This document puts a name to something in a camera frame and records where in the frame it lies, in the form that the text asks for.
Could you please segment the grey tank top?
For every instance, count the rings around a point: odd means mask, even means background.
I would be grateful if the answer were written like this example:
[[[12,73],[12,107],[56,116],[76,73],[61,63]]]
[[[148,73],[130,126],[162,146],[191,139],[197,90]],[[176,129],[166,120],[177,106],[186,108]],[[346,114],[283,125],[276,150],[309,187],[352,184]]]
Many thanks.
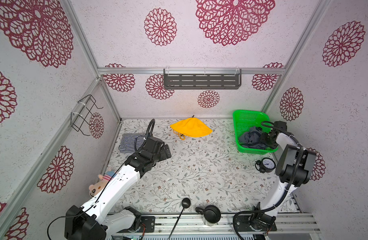
[[[244,148],[264,150],[267,146],[260,141],[262,134],[263,129],[261,127],[251,127],[249,131],[238,137],[238,142]]]

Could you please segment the blue white striped tank top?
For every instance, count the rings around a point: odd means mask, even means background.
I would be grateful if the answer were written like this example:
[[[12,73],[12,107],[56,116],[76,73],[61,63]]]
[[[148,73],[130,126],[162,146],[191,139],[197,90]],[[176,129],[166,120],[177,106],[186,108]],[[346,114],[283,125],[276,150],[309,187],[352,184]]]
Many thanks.
[[[122,153],[133,153],[143,145],[145,137],[146,134],[123,134],[118,149]]]

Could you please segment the green plastic basket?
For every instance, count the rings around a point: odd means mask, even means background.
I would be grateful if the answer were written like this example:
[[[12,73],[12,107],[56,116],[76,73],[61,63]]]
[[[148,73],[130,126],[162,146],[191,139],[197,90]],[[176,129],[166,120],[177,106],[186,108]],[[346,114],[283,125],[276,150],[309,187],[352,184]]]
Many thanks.
[[[258,111],[236,110],[233,113],[237,149],[241,153],[265,155],[275,153],[278,148],[270,148],[259,142],[270,128],[263,127],[262,122],[270,121],[267,114]]]

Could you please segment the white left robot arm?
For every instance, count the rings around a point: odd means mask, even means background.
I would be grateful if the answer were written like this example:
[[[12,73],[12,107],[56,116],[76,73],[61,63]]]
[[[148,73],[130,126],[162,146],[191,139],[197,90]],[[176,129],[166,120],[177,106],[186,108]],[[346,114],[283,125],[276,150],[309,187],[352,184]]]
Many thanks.
[[[171,158],[168,144],[147,138],[130,155],[99,194],[82,206],[72,206],[65,215],[64,237],[68,240],[110,240],[112,235],[132,227],[139,227],[140,213],[126,207],[110,215],[110,210],[124,193],[135,185],[158,162]]]

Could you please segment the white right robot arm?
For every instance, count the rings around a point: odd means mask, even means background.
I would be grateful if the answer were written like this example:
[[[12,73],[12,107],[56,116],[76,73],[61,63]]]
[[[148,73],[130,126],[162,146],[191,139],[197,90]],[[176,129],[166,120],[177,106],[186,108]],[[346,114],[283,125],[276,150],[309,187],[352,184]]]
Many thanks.
[[[260,213],[275,217],[286,198],[298,187],[309,182],[317,155],[287,131],[286,122],[263,121],[261,125],[270,131],[262,134],[260,141],[281,151],[275,168],[277,179],[270,193],[258,205]]]

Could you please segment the black pressure gauge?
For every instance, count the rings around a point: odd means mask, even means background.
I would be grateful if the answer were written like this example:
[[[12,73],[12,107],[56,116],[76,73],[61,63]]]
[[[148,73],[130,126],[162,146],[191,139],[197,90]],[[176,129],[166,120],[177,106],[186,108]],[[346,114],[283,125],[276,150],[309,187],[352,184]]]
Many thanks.
[[[260,173],[271,173],[276,169],[276,163],[271,158],[263,158],[255,162],[255,168]]]

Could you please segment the yellow bucket hat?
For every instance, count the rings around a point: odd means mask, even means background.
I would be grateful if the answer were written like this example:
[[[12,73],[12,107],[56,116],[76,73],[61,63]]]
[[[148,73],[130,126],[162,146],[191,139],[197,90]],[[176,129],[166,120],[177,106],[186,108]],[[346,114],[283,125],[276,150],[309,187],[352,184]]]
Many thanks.
[[[173,133],[181,140],[201,138],[210,135],[213,131],[198,118],[188,118],[170,125]]]

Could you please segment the black ladle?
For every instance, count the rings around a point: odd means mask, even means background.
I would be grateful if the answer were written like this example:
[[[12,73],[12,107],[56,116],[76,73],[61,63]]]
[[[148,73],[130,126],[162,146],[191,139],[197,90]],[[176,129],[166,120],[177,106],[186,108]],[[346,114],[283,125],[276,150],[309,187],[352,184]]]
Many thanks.
[[[174,230],[175,230],[175,228],[176,228],[176,226],[177,226],[177,224],[178,224],[178,222],[179,222],[179,220],[180,220],[180,218],[181,218],[181,215],[183,214],[183,212],[186,210],[186,209],[188,209],[190,206],[191,206],[191,199],[190,198],[184,198],[182,201],[181,201],[181,206],[182,206],[182,210],[181,210],[181,212],[180,212],[180,214],[179,214],[179,216],[177,217],[177,219],[176,219],[176,222],[175,222],[175,224],[174,224],[174,226],[173,226],[173,228],[172,228],[172,230],[171,230],[171,232],[170,232],[170,234],[169,234],[169,237],[168,237],[168,239],[170,240],[171,239],[171,236],[172,236],[172,234],[173,234],[173,232],[174,232]]]

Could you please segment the plush doll toy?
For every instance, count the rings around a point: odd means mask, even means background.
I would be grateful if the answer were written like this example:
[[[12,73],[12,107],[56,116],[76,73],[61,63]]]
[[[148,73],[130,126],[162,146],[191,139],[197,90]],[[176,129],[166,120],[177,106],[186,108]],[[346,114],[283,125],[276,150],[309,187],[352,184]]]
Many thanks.
[[[89,195],[90,197],[95,197],[98,195],[104,187],[109,183],[109,181],[115,175],[115,171],[107,171],[103,175],[98,175],[99,181],[93,185],[89,186]]]

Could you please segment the grey wall shelf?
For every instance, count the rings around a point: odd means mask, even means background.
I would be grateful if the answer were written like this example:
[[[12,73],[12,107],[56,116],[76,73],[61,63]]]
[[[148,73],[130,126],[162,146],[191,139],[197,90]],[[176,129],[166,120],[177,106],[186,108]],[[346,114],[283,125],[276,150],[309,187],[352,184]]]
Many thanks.
[[[171,74],[163,70],[166,90],[238,90],[242,75],[236,74]]]

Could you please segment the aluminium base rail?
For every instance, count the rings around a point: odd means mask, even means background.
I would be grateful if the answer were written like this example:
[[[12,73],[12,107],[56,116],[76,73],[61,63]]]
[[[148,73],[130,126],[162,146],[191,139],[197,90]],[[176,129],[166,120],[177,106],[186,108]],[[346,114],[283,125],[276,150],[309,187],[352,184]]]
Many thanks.
[[[141,227],[135,233],[122,230],[113,239],[124,237],[145,240],[321,240],[320,228],[312,214],[280,213],[270,230],[254,231],[249,217],[241,215],[233,224],[233,214],[222,214],[215,225],[209,227],[199,214],[145,214]]]

